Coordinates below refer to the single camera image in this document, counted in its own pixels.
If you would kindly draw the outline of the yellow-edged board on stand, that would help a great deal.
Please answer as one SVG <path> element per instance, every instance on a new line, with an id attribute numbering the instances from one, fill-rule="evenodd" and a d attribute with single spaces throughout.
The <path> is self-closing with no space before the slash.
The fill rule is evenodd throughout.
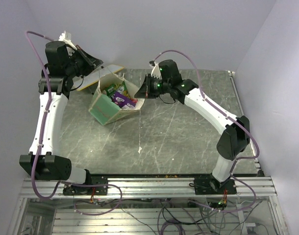
<path id="1" fill-rule="evenodd" d="M 76 77 L 74 78 L 74 85 L 72 89 L 76 89 L 77 91 L 81 91 L 89 86 L 94 85 L 99 81 L 100 78 L 103 76 L 106 76 L 111 73 L 117 73 L 121 70 L 123 70 L 123 66 L 118 66 L 118 65 L 108 65 L 105 67 L 99 67 L 96 70 L 94 70 L 91 74 L 88 76 L 85 76 L 84 78 Z"/>

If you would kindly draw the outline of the aluminium front frame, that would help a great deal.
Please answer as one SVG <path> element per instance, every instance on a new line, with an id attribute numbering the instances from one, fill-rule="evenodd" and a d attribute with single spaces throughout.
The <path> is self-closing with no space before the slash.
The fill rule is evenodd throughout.
<path id="1" fill-rule="evenodd" d="M 221 194 L 206 194 L 196 195 L 193 187 L 189 183 L 193 183 L 193 178 L 110 178 L 108 182 L 112 185 L 120 187 L 123 193 L 123 198 L 199 198 L 199 197 L 219 197 Z M 271 177 L 240 177 L 239 180 L 248 184 L 256 193 L 257 197 L 260 196 L 277 196 Z M 37 183 L 37 188 L 43 196 L 49 196 L 56 182 L 41 181 Z M 252 197 L 252 191 L 240 182 L 235 182 L 236 194 L 229 194 L 230 197 Z M 63 195 L 63 184 L 59 186 L 56 194 L 52 199 L 90 199 L 89 195 Z M 95 198 L 119 198 L 120 192 L 110 186 L 106 195 L 97 195 Z M 23 181 L 19 198 L 37 199 L 29 178 Z"/>

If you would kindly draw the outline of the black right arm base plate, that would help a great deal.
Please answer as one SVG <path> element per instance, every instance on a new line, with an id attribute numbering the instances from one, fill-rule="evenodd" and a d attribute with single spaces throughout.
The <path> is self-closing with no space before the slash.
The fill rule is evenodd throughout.
<path id="1" fill-rule="evenodd" d="M 234 180 L 227 179 L 224 182 L 219 182 L 213 176 L 207 174 L 194 178 L 189 186 L 194 188 L 195 195 L 223 195 L 225 192 L 230 195 L 237 193 Z"/>

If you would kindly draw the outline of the purple snack packet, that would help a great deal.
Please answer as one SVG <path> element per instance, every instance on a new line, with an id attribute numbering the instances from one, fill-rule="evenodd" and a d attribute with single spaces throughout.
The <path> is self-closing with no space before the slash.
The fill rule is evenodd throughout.
<path id="1" fill-rule="evenodd" d="M 136 104 L 128 97 L 115 93 L 112 97 L 112 101 L 123 110 L 134 110 Z"/>

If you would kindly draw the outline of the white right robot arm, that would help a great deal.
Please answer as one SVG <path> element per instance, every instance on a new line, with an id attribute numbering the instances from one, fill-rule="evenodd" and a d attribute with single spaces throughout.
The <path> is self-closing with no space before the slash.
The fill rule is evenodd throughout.
<path id="1" fill-rule="evenodd" d="M 213 193 L 221 193 L 226 188 L 236 157 L 249 145 L 249 119 L 237 117 L 201 94 L 197 83 L 182 78 L 175 61 L 150 61 L 149 64 L 152 71 L 145 76 L 135 98 L 155 99 L 169 94 L 173 100 L 199 113 L 218 131 L 220 139 L 216 148 L 219 157 L 208 186 Z"/>

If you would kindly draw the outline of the green printed paper bag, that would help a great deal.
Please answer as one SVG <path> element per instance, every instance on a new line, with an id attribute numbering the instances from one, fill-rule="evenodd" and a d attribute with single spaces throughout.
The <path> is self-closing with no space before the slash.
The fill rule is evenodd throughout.
<path id="1" fill-rule="evenodd" d="M 143 98 L 136 98 L 138 87 L 124 77 L 110 73 L 100 78 L 89 106 L 89 113 L 107 125 L 138 112 Z"/>

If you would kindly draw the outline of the green snack packet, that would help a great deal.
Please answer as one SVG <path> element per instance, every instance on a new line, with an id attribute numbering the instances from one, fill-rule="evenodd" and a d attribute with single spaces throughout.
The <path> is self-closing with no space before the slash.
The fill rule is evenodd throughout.
<path id="1" fill-rule="evenodd" d="M 108 87 L 106 87 L 103 91 L 103 94 L 107 95 L 108 97 L 112 98 L 115 93 L 120 93 L 128 98 L 130 98 L 130 95 L 128 93 L 128 89 L 126 87 L 125 82 L 122 82 L 121 84 L 111 84 Z"/>

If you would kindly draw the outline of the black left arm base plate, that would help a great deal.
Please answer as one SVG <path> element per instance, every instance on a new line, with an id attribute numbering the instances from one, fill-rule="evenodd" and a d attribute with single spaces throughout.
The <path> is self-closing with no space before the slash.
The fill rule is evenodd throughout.
<path id="1" fill-rule="evenodd" d="M 81 186 L 75 184 L 65 185 L 63 195 L 65 196 L 82 196 L 98 195 L 104 196 L 108 191 L 108 179 L 106 176 L 91 174 L 90 178 Z"/>

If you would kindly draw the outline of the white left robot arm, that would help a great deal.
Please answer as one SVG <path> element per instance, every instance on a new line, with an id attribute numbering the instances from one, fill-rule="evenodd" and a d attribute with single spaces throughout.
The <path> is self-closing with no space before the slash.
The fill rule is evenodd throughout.
<path id="1" fill-rule="evenodd" d="M 59 136 L 73 79 L 88 76 L 103 62 L 66 40 L 48 42 L 45 54 L 45 71 L 49 74 L 43 73 L 38 83 L 40 113 L 36 133 L 28 154 L 20 156 L 19 164 L 35 180 L 75 183 L 79 193 L 88 194 L 93 187 L 87 179 L 88 171 L 73 166 L 70 159 L 60 155 Z"/>

